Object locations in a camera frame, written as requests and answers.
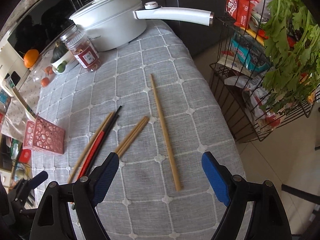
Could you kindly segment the lone wooden chopstick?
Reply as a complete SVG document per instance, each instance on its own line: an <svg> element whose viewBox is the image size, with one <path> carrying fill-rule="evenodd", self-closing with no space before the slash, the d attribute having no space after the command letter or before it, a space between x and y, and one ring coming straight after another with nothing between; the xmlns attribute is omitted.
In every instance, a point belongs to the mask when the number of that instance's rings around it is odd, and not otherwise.
<svg viewBox="0 0 320 240"><path fill-rule="evenodd" d="M164 142L167 148L167 153L168 153L168 157L169 157L169 163L170 163L170 167L171 167L171 171L172 171L172 176L174 179L174 183L175 183L175 188L176 191L181 191L182 189L182 184L180 181L180 177L178 174L178 169L176 166L176 161L175 161L175 157L174 157L174 153L172 151L172 147L171 147L171 143L170 143L170 138L169 138L169 133L168 133L168 129L165 123L165 117L162 111L162 106L161 106L161 102L160 99L158 97L157 94L157 89L156 89L156 84L153 78L153 75L150 75L150 80L151 80L151 85L152 85L152 91L153 91L153 95L155 98L155 102L156 102L156 107L157 107L157 112L158 112L158 116L159 116L159 120L160 120L160 124L161 124L161 129L162 129L162 133L163 133L163 138L164 138Z"/></svg>

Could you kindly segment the dark green squash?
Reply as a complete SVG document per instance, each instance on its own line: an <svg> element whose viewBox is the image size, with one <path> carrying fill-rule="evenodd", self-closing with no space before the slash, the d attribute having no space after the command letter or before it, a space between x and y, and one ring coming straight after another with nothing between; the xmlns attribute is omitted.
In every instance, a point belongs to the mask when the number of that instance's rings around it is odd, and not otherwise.
<svg viewBox="0 0 320 240"><path fill-rule="evenodd" d="M68 48L65 46L65 44L61 41L56 41L50 62L55 63L56 61L61 59L67 52Z"/></svg>

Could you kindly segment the wooden chopstick bundle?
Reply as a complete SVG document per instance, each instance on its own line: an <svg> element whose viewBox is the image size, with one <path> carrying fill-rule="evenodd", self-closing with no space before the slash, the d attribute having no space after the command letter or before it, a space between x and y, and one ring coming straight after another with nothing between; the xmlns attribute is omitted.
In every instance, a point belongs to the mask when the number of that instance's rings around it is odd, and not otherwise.
<svg viewBox="0 0 320 240"><path fill-rule="evenodd" d="M136 137L140 134L140 132L144 129L144 127L149 122L149 117L144 116L138 124L126 135L126 137L120 142L114 152L118 155L119 159L124 155L127 149L134 142Z"/></svg>

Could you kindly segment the clear jar red label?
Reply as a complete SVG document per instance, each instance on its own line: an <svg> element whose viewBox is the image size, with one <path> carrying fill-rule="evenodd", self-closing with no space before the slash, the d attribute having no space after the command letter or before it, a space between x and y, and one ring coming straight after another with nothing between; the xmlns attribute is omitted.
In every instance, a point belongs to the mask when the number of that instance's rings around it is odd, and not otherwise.
<svg viewBox="0 0 320 240"><path fill-rule="evenodd" d="M76 34L66 43L66 46L87 71L93 72L100 68L99 54L85 34Z"/></svg>

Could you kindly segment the large orange fruit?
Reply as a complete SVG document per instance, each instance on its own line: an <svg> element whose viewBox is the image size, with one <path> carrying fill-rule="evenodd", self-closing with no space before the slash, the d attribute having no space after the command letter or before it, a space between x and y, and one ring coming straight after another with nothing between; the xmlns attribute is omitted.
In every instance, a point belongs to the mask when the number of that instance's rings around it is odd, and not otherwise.
<svg viewBox="0 0 320 240"><path fill-rule="evenodd" d="M31 68L36 63L39 55L40 54L37 49L29 49L23 57L25 67Z"/></svg>

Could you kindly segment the green leafy vegetables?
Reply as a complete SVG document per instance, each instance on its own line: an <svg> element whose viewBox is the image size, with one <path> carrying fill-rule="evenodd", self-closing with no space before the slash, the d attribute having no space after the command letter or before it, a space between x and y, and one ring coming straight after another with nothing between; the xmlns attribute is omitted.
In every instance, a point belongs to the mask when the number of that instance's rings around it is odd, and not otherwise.
<svg viewBox="0 0 320 240"><path fill-rule="evenodd" d="M267 7L264 46L272 67L263 78L269 95L261 109L277 113L319 86L319 24L301 0L272 0Z"/></svg>

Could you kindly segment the red snack bag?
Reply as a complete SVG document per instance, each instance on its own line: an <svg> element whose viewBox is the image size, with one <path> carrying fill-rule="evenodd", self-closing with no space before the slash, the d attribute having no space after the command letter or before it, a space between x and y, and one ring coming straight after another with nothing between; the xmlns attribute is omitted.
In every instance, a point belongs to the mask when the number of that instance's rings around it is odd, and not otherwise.
<svg viewBox="0 0 320 240"><path fill-rule="evenodd" d="M247 29L252 10L258 0L227 0L226 11L235 19L235 25Z"/></svg>

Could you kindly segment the black microwave oven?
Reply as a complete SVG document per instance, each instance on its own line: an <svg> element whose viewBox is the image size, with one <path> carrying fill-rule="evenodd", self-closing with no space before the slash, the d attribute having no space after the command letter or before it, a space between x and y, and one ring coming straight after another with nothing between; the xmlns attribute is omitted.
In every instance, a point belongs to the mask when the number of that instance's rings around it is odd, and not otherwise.
<svg viewBox="0 0 320 240"><path fill-rule="evenodd" d="M93 0L39 0L17 21L8 42L20 57L30 49L42 53L74 22L70 16Z"/></svg>

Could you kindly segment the clear jar red contents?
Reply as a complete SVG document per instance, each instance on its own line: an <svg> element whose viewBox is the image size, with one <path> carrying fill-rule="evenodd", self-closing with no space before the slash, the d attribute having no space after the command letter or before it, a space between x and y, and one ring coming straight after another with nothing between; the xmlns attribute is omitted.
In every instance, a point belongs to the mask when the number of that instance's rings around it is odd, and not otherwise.
<svg viewBox="0 0 320 240"><path fill-rule="evenodd" d="M74 36L76 36L79 33L79 29L76 25L72 25L68 27L65 32L60 36L60 40L63 43L67 43L70 41Z"/></svg>

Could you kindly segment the wooden chopstick far left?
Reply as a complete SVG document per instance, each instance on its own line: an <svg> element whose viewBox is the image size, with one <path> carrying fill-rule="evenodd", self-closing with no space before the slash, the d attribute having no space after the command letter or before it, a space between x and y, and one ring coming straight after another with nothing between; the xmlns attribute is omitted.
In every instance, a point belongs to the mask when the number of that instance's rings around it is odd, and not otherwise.
<svg viewBox="0 0 320 240"><path fill-rule="evenodd" d="M67 180L67 183L71 183L73 181L74 176L76 175L76 172L78 170L78 168L80 167L80 165L82 164L82 162L84 161L84 158L86 157L86 155L89 153L89 150L91 149L93 143L95 142L98 134L102 131L103 127L107 124L108 120L110 120L110 118L114 115L114 111L112 111L106 118L105 120L100 124L100 126L98 127L98 129L96 130L96 132L94 133L93 137L91 137L91 139L89 140L88 144L86 145L86 147L84 148L84 150L82 151L82 153L80 154L79 158L77 159L76 164L74 165L71 174L69 175L69 178Z"/></svg>

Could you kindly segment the black chopstick pair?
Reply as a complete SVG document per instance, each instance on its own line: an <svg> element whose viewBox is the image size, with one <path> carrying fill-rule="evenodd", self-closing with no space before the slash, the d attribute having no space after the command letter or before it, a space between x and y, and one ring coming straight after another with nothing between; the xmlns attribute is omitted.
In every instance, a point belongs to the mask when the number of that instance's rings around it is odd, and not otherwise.
<svg viewBox="0 0 320 240"><path fill-rule="evenodd" d="M96 158L98 157L98 155L99 155L99 153L100 153L100 151L101 151L101 149L102 149L102 147L103 147L104 142L106 141L108 135L110 134L110 131L112 130L112 128L114 127L114 124L116 123L117 119L119 118L119 112L120 112L121 108L122 108L122 105L120 105L120 106L118 107L118 109L116 110L116 112L114 113L114 115L110 118L110 120L107 122L107 124L103 127L102 130L103 130L105 133L104 133L103 139L102 139L102 141L101 141L101 145L99 146L97 153L94 155L93 160L92 160L91 163L89 164L89 167L88 167L88 170L87 170L85 176L88 176L88 175L89 175L89 172L90 172L93 164L95 163L95 160L96 160Z"/></svg>

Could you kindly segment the grey quilted tablecloth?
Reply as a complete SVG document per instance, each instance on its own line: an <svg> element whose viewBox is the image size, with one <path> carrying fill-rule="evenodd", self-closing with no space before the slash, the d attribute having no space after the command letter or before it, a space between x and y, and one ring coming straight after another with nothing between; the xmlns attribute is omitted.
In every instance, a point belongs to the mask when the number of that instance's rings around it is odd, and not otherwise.
<svg viewBox="0 0 320 240"><path fill-rule="evenodd" d="M210 239L225 212L201 166L210 151L244 175L233 137L207 81L182 41L162 21L128 45L101 53L102 66L76 66L40 91L39 115L65 130L64 154L32 153L33 174L67 182L106 116L122 108L96 164L144 117L149 122L121 157L97 213L111 239ZM150 75L153 75L182 184L176 191Z"/></svg>

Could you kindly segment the cream air fryer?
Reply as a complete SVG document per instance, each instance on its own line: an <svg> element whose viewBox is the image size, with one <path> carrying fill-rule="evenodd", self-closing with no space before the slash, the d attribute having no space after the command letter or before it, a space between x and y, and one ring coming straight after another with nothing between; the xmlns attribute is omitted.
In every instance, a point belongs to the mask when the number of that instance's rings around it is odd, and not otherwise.
<svg viewBox="0 0 320 240"><path fill-rule="evenodd" d="M16 53L10 43L1 46L1 83L8 76L11 76L17 89L23 85L30 71L25 67L24 61Z"/></svg>

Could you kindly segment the pink perforated utensil basket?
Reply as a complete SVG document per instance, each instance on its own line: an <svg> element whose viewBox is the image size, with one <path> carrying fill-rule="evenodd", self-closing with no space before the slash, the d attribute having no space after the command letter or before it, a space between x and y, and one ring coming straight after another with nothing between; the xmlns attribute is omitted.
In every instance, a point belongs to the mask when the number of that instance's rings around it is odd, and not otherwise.
<svg viewBox="0 0 320 240"><path fill-rule="evenodd" d="M64 154L65 130L38 116L26 123L23 149Z"/></svg>

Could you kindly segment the floral white tablecloth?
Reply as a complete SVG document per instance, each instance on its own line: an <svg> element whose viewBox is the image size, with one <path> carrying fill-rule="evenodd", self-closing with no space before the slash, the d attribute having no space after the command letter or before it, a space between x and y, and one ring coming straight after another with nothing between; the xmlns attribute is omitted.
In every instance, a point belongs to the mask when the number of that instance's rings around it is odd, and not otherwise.
<svg viewBox="0 0 320 240"><path fill-rule="evenodd" d="M40 91L43 88L41 85L42 79L48 77L50 82L52 82L55 76L54 73L48 74L46 72L46 68L52 66L50 64L51 58L52 56L50 54L43 56L41 61L37 64L35 69L31 71L18 90L22 98L35 113L37 113L36 109L40 99ZM23 106L16 98L11 98L9 108L1 127L1 133L12 139L23 141L27 120L28 118Z"/></svg>

